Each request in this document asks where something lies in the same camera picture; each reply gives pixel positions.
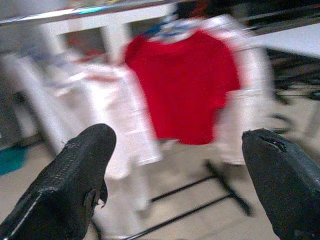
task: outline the t-shirt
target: t-shirt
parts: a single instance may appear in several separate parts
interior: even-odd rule
[[[210,143],[216,110],[226,92],[240,88],[230,50],[200,30],[171,44],[138,36],[125,62],[142,86],[156,136],[184,144]]]

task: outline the floor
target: floor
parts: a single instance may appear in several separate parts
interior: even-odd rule
[[[286,114],[294,120],[295,128],[292,133],[287,134],[288,138],[300,141],[312,150],[318,150],[318,136],[310,139],[302,137],[314,104],[311,100],[293,100],[290,106],[277,105],[277,112]],[[179,150],[150,169],[148,177],[152,186],[152,197],[205,176],[207,172],[202,167],[202,159],[206,156],[203,152],[205,151],[201,148]],[[37,174],[52,160],[46,145],[40,144],[30,148],[23,168],[0,176],[0,222],[11,212],[19,197],[37,177]],[[222,169],[222,162],[219,159],[211,159],[211,161]],[[225,174],[230,184],[253,206],[254,216],[246,216],[234,200],[228,199],[140,239],[278,240],[258,200],[247,169],[243,166],[233,166],[228,168]],[[152,204],[149,211],[140,218],[146,227],[151,227],[224,194],[222,188],[214,180],[206,181]],[[89,228],[85,239],[97,239],[92,227]]]

